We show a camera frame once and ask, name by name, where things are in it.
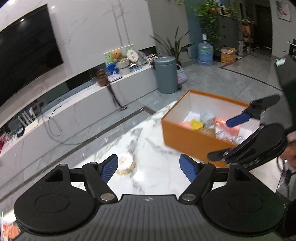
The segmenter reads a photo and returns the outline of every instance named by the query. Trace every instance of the gray tile floor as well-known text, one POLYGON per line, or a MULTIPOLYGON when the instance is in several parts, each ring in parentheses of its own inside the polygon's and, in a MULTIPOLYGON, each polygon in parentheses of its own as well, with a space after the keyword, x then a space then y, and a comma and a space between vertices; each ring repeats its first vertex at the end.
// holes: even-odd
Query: gray tile floor
POLYGON ((17 175, 15 179, 7 183, 6 188, 0 191, 0 211, 5 213, 12 209, 17 197, 53 169, 54 166, 60 163, 67 163, 69 167, 75 166, 150 117, 151 115, 147 111, 138 113, 144 106, 156 112, 172 101, 178 100, 189 89, 215 93, 245 102, 275 93, 280 94, 281 91, 277 83, 273 64, 273 60, 268 60, 266 56, 256 53, 255 56, 245 56, 228 66, 214 62, 212 66, 193 64, 184 68, 188 81, 182 84, 182 90, 167 95, 155 90, 139 98, 130 103, 128 109, 110 114, 76 134, 68 141, 70 143, 73 141, 78 143, 88 140, 111 125, 120 122, 123 118, 137 112, 132 118, 91 139, 87 145, 80 145, 74 150, 68 150, 65 146, 58 146, 51 151, 51 154, 48 153, 40 158, 35 164, 35 169, 29 167, 30 170, 24 170, 24 173, 17 175), (62 157, 57 159, 55 156, 59 152, 62 153, 60 155, 62 157))

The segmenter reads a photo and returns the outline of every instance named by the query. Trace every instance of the cardboard box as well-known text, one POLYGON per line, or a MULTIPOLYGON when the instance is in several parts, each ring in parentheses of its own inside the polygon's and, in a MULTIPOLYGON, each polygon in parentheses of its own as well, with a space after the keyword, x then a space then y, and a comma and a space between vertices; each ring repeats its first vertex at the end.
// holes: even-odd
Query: cardboard box
MULTIPOLYGON (((189 90, 161 119, 164 143, 189 156, 198 158, 200 161, 210 162, 207 154, 225 148, 234 148, 235 145, 214 136, 203 134, 182 127, 183 122, 190 112, 202 113, 211 111, 216 117, 224 120, 230 119, 248 108, 249 104, 229 99, 226 97, 189 90)), ((259 127, 259 121, 251 119, 242 124, 242 129, 251 135, 259 127)), ((217 167, 226 167, 226 162, 215 162, 217 167)))
POLYGON ((235 62, 235 48, 223 47, 221 49, 221 62, 226 64, 233 64, 235 62))

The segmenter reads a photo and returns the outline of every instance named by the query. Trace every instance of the poster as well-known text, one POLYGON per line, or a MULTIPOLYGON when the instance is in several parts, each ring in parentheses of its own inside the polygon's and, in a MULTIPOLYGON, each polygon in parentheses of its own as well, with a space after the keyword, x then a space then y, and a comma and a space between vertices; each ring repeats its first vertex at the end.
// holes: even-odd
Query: poster
POLYGON ((280 19, 287 20, 291 22, 291 15, 290 15, 290 9, 289 5, 283 2, 276 2, 276 9, 278 12, 278 17, 280 19))

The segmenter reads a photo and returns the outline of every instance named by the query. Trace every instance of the green leaves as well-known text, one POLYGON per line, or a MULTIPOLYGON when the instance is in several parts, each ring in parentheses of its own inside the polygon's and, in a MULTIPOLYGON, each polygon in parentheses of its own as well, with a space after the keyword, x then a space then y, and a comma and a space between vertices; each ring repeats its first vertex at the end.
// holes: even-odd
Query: green leaves
POLYGON ((218 36, 218 10, 219 6, 215 0, 201 2, 194 7, 195 15, 200 17, 200 23, 207 34, 208 42, 217 49, 216 42, 220 40, 218 36))
POLYGON ((153 38, 157 43, 159 43, 167 52, 167 54, 169 56, 174 56, 177 60, 177 62, 179 62, 179 56, 181 51, 191 47, 194 44, 187 44, 183 47, 180 48, 180 43, 181 40, 190 32, 187 31, 181 38, 177 39, 177 35, 178 35, 178 31, 179 31, 179 26, 177 27, 176 33, 175 33, 175 40, 174 40, 174 45, 172 44, 172 42, 170 41, 170 39, 167 37, 167 41, 164 41, 158 34, 154 33, 154 36, 151 36, 151 38, 153 38))

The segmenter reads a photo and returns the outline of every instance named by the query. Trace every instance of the door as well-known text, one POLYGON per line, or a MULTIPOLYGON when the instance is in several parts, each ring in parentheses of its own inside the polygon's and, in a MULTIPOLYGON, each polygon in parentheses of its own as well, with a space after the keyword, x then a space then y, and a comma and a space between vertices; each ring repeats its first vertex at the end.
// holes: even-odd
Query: door
POLYGON ((260 47, 272 48, 272 21, 270 7, 256 5, 256 43, 260 47))

